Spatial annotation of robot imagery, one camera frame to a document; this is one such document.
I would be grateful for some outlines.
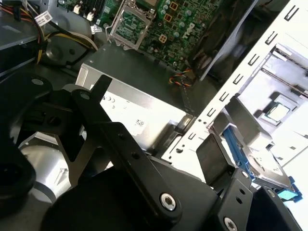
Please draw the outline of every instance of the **capacitor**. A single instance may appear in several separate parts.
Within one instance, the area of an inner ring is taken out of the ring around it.
[[[192,12],[191,12],[190,10],[187,10],[187,11],[186,11],[186,15],[187,15],[187,16],[191,16],[191,14],[192,14]]]

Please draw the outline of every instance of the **motherboard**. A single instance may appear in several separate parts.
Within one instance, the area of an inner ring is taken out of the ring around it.
[[[224,0],[61,0],[59,3],[105,29],[118,46],[145,52],[175,70],[206,34]]]

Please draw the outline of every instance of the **silver screw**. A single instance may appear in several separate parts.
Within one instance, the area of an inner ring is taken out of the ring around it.
[[[272,190],[268,189],[268,192],[272,197],[275,197],[275,193]]]
[[[88,95],[85,94],[85,93],[80,93],[80,96],[81,96],[82,98],[84,98],[85,100],[89,100],[89,99],[90,99],[90,96],[88,96]]]
[[[228,230],[237,231],[236,224],[233,222],[233,220],[231,220],[230,218],[224,218],[223,221]]]
[[[31,82],[36,84],[36,85],[40,85],[40,86],[44,85],[43,81],[39,80],[37,78],[32,79]]]
[[[176,207],[175,200],[168,193],[163,193],[160,196],[160,203],[162,203],[163,207],[169,211],[173,211]]]
[[[249,178],[247,172],[242,171],[242,174],[243,174],[243,176],[244,176],[245,178]]]

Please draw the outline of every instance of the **white metal panel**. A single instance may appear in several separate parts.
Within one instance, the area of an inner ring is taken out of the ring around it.
[[[296,22],[298,22],[298,17],[301,15],[305,15],[306,17],[307,5],[301,0],[289,1],[168,156],[171,155],[174,158],[174,156],[178,155],[176,149],[181,149],[183,150],[181,155],[190,158],[191,151],[196,151],[200,145],[199,142],[196,142],[196,139],[204,140],[207,137],[207,129],[212,125],[216,116],[229,103],[230,98],[240,90],[274,46],[286,36],[286,32],[288,35],[292,35],[292,33],[298,34],[297,30],[300,30],[302,33],[307,33],[307,27],[298,28],[295,26]]]

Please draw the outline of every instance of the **metal socket bracket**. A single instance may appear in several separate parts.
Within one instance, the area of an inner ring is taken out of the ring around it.
[[[118,30],[118,28],[121,25],[121,22],[124,20],[123,18],[123,13],[124,12],[131,12],[132,14],[134,14],[135,16],[137,16],[138,18],[140,18],[141,20],[143,20],[146,24],[145,29],[142,31],[142,33],[140,34],[140,37],[138,38],[138,41],[136,42],[136,44],[132,43],[131,41],[125,39],[124,37],[118,35],[116,32]],[[142,40],[149,28],[149,25],[151,24],[151,21],[149,19],[146,18],[146,16],[144,14],[142,14],[141,12],[139,12],[137,9],[135,8],[131,8],[127,5],[125,5],[120,12],[119,17],[116,19],[115,22],[115,26],[112,28],[111,32],[110,32],[110,38],[115,39],[116,41],[119,41],[123,44],[125,44],[127,47],[138,50],[139,46],[142,43]]]

